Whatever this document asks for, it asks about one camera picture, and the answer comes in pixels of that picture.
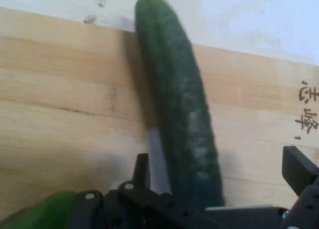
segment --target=mounting hole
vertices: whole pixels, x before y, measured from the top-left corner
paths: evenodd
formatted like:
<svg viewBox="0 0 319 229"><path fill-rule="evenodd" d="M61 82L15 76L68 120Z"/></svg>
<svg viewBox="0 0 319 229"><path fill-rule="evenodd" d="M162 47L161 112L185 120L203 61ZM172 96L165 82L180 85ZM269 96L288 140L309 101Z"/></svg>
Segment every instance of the mounting hole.
<svg viewBox="0 0 319 229"><path fill-rule="evenodd" d="M131 190L134 188L134 185L133 185L133 183L127 183L127 184L125 184L124 188L127 190Z"/></svg>
<svg viewBox="0 0 319 229"><path fill-rule="evenodd" d="M118 228L122 224L122 219L121 218L113 218L111 220L111 228Z"/></svg>
<svg viewBox="0 0 319 229"><path fill-rule="evenodd" d="M189 212L187 210L185 210L183 213L182 213L182 216L183 217L188 217L189 216Z"/></svg>
<svg viewBox="0 0 319 229"><path fill-rule="evenodd" d="M93 199L94 197L95 197L94 193L88 193L88 194L85 195L84 198L85 198L86 200L90 200L90 199Z"/></svg>
<svg viewBox="0 0 319 229"><path fill-rule="evenodd" d="M309 209L309 210L312 210L312 209L314 209L314 206L309 204L308 206L306 206L306 208Z"/></svg>
<svg viewBox="0 0 319 229"><path fill-rule="evenodd" d="M169 201L168 203L167 203L167 207L168 208L172 208L174 206L174 203L172 202L172 201Z"/></svg>

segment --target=white wall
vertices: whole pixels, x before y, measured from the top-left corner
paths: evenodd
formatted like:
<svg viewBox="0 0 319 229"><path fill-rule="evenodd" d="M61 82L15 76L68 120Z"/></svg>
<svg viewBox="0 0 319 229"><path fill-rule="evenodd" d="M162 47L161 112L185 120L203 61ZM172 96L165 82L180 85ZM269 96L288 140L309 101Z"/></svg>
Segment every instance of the white wall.
<svg viewBox="0 0 319 229"><path fill-rule="evenodd" d="M318 0L168 0L194 43L319 65ZM0 0L0 6L134 30L136 0Z"/></svg>

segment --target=black plastic part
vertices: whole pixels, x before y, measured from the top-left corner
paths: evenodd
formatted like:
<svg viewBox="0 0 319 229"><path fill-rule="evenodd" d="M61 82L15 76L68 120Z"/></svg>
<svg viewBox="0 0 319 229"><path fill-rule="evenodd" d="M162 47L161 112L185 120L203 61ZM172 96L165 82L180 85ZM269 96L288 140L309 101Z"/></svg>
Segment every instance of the black plastic part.
<svg viewBox="0 0 319 229"><path fill-rule="evenodd" d="M105 229L140 229L141 211L119 200L118 190L110 190L104 196Z"/></svg>
<svg viewBox="0 0 319 229"><path fill-rule="evenodd" d="M308 186L283 220L281 229L289 227L300 229L319 228L319 187Z"/></svg>
<svg viewBox="0 0 319 229"><path fill-rule="evenodd" d="M205 214L230 229L279 229L288 209L272 206L212 208Z"/></svg>
<svg viewBox="0 0 319 229"><path fill-rule="evenodd" d="M103 210L103 196L100 192L85 191L77 194L66 221L66 228L103 229L104 225L98 216L101 210Z"/></svg>
<svg viewBox="0 0 319 229"><path fill-rule="evenodd" d="M299 196L317 178L319 169L299 149L284 147L282 173L293 191Z"/></svg>
<svg viewBox="0 0 319 229"><path fill-rule="evenodd" d="M132 181L135 184L150 188L151 176L149 166L149 155L147 153L138 154L136 158Z"/></svg>
<svg viewBox="0 0 319 229"><path fill-rule="evenodd" d="M202 212L177 202L168 194L126 182L119 187L119 196L142 210L144 226L151 229L227 229Z"/></svg>

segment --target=screw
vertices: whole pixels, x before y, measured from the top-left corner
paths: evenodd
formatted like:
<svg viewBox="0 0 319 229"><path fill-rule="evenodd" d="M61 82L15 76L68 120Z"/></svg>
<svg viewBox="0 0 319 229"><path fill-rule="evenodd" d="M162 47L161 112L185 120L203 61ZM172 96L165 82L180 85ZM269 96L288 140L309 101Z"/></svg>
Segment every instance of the screw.
<svg viewBox="0 0 319 229"><path fill-rule="evenodd" d="M285 219L285 218L288 216L288 213L289 213L289 211L285 211L285 212L283 213L283 219Z"/></svg>
<svg viewBox="0 0 319 229"><path fill-rule="evenodd" d="M131 190L134 188L134 185L132 183L127 183L127 184L125 184L124 188L127 190Z"/></svg>
<svg viewBox="0 0 319 229"><path fill-rule="evenodd" d="M85 199L89 200L89 199L93 199L95 197L94 193L88 193L87 195L85 195Z"/></svg>

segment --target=chinese characters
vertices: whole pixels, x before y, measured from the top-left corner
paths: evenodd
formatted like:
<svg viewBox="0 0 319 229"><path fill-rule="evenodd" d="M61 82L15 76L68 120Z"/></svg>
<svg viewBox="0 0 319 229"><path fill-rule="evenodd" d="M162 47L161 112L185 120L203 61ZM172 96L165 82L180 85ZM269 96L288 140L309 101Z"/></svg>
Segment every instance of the chinese characters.
<svg viewBox="0 0 319 229"><path fill-rule="evenodd" d="M319 98L319 92L317 93L316 87L308 86L308 82L302 81L303 86L299 90L299 100L303 101L305 104L308 104L310 100L317 101L317 97ZM311 109L304 108L304 114L300 116L300 119L296 119L295 122L301 125L301 129L307 129L307 134L310 133L311 130L317 129L319 127L318 120L315 117L318 114L312 112ZM301 140L300 136L295 136L295 139Z"/></svg>
<svg viewBox="0 0 319 229"><path fill-rule="evenodd" d="M306 85L299 90L299 100L304 101L305 104L308 104L310 99L314 99L317 101L317 97L319 97L319 93L317 93L317 89L314 86L313 88L308 87L308 83L306 81L302 81L303 85Z"/></svg>
<svg viewBox="0 0 319 229"><path fill-rule="evenodd" d="M306 127L307 134L309 134L312 128L317 129L319 126L319 123L313 119L317 114L311 113L311 109L304 109L304 112L305 114L301 115L301 119L296 119L295 121L301 124L301 129Z"/></svg>

